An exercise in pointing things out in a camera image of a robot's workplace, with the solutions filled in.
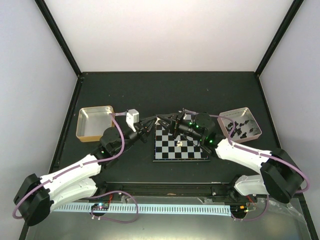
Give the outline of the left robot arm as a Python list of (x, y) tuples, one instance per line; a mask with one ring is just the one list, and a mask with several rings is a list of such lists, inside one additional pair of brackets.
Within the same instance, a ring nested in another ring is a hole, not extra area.
[(93, 177), (109, 167), (135, 142), (145, 142), (158, 120), (151, 116), (137, 121), (128, 112), (125, 115), (129, 127), (127, 132), (121, 130), (115, 119), (116, 114), (112, 113), (113, 126), (104, 131), (98, 146), (91, 153), (56, 172), (27, 176), (13, 199), (15, 207), (12, 217), (23, 219), (31, 227), (62, 205), (80, 199), (103, 199), (108, 188)]

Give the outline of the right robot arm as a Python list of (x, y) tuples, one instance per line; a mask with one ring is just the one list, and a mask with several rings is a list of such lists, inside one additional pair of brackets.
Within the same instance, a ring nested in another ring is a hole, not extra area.
[(209, 156), (234, 162), (255, 172), (241, 175), (228, 187), (228, 198), (234, 202), (248, 195), (267, 195), (288, 204), (305, 180), (297, 166), (290, 164), (290, 156), (282, 149), (259, 150), (236, 143), (215, 130), (213, 117), (202, 112), (192, 120), (186, 112), (157, 115), (158, 123), (171, 135), (185, 135), (198, 141)]

